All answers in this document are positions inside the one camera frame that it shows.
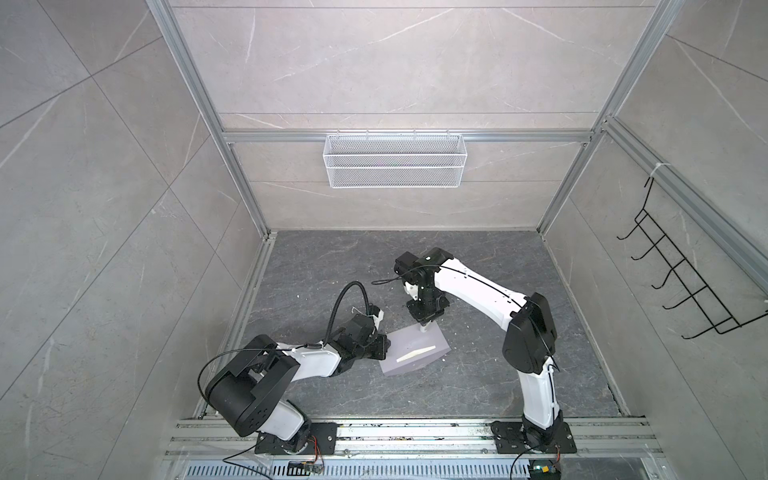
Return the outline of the beige letter paper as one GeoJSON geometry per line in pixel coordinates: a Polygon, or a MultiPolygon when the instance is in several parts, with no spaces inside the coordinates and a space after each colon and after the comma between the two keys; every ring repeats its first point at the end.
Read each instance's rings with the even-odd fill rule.
{"type": "Polygon", "coordinates": [[[409,361],[411,359],[423,356],[423,355],[427,354],[428,352],[431,352],[432,350],[435,350],[435,349],[436,349],[435,345],[431,345],[429,347],[424,347],[424,348],[416,349],[416,350],[413,350],[413,351],[411,351],[411,352],[409,352],[409,353],[407,353],[407,354],[397,358],[396,362],[397,363],[406,362],[406,361],[409,361]]]}

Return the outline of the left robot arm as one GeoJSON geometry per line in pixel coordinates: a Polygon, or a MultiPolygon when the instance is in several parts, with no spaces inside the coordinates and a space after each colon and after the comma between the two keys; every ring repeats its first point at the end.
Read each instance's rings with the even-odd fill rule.
{"type": "Polygon", "coordinates": [[[287,389],[300,380],[341,375],[359,360],[385,359],[391,342],[379,332],[383,317],[373,306],[369,315],[355,314],[318,344],[288,345],[258,335],[213,376],[201,396],[239,436],[259,433],[299,453],[309,441],[311,420],[284,399],[287,389]]]}

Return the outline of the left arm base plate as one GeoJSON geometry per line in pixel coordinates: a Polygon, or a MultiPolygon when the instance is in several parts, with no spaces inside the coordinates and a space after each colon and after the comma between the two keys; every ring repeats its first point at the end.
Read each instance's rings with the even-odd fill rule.
{"type": "Polygon", "coordinates": [[[339,425],[333,422],[310,423],[302,426],[289,440],[261,433],[256,444],[257,454],[312,455],[316,450],[323,456],[335,452],[339,425]]]}

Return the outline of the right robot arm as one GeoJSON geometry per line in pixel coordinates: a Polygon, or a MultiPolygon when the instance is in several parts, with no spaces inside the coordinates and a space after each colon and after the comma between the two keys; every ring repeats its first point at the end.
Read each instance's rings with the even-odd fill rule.
{"type": "Polygon", "coordinates": [[[422,257],[403,253],[394,272],[409,296],[406,307],[421,327],[444,313],[452,295],[501,328],[502,356],[518,372],[523,393],[522,436],[530,447],[548,448],[563,425],[554,385],[557,330],[548,300],[502,287],[438,247],[422,257]]]}

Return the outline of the grey purple envelope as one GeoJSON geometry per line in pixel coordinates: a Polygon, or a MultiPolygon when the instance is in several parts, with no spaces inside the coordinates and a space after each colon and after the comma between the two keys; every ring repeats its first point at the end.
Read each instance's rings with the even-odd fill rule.
{"type": "Polygon", "coordinates": [[[384,360],[379,361],[385,376],[414,372],[441,360],[451,350],[440,327],[411,325],[387,335],[390,346],[384,360]]]}

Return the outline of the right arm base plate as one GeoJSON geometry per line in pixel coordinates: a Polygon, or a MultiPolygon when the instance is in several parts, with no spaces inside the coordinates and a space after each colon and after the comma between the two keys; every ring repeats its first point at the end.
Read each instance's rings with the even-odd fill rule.
{"type": "Polygon", "coordinates": [[[494,421],[492,438],[499,454],[575,454],[577,447],[570,426],[565,422],[541,430],[525,422],[494,421]]]}

